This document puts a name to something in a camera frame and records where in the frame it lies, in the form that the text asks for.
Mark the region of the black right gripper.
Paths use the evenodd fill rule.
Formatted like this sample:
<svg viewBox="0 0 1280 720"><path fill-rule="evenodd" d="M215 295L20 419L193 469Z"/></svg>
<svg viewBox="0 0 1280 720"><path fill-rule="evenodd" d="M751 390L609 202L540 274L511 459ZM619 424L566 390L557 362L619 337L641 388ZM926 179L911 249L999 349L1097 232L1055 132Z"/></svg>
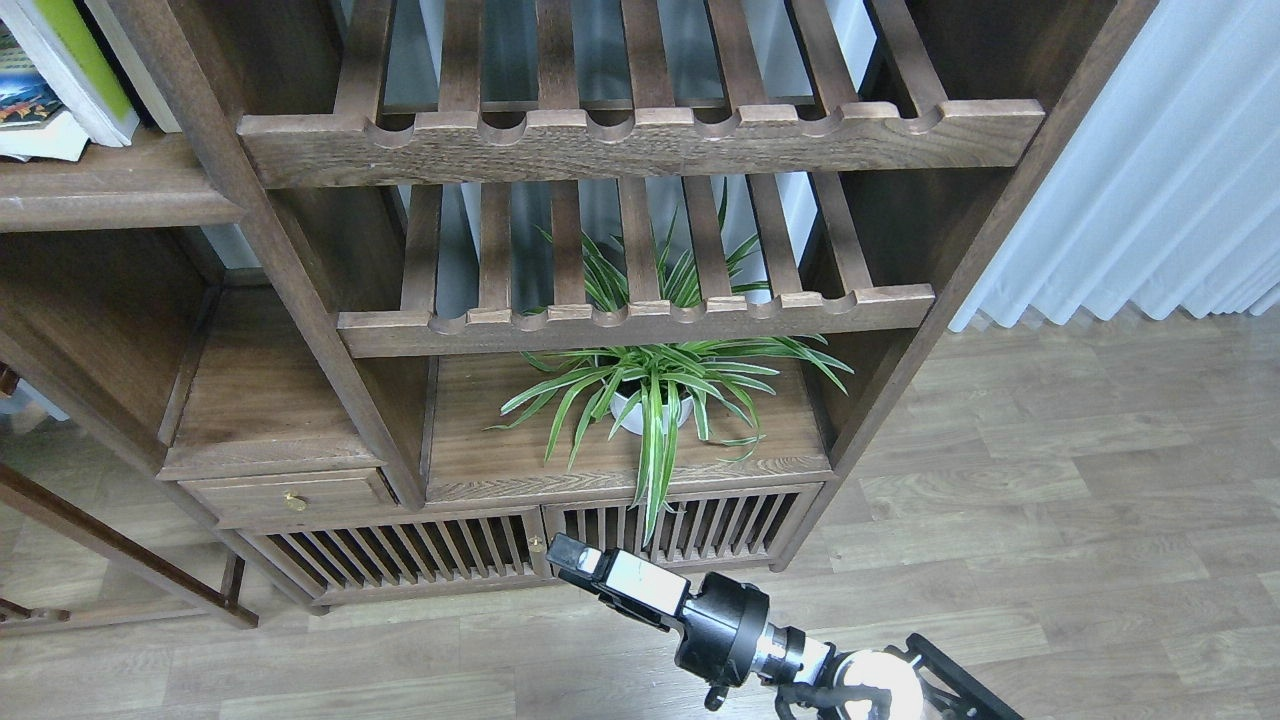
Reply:
<svg viewBox="0 0 1280 720"><path fill-rule="evenodd" d="M617 612L662 632L680 632L675 662L710 687L704 701L710 711L750 674L765 685L814 685L835 657L831 643L806 638L795 626L769 623L769 597L755 585L719 573L707 574L700 591L692 593L685 577L564 533L548 544L547 561L556 577L596 593Z"/></svg>

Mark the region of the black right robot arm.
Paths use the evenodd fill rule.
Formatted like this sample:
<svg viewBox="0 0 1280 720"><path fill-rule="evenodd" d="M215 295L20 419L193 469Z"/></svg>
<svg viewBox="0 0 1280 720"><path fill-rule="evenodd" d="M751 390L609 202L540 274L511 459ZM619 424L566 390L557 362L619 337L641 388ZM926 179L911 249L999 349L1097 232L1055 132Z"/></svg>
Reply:
<svg viewBox="0 0 1280 720"><path fill-rule="evenodd" d="M709 685L718 710L750 675L776 689L774 711L791 719L1014 719L1016 712L927 638L905 646L842 652L796 626L768 619L771 600L755 585L712 571L699 591L673 571L620 548L598 550L557 534L547 551L556 575L594 593L614 611L662 632L678 630L678 667Z"/></svg>

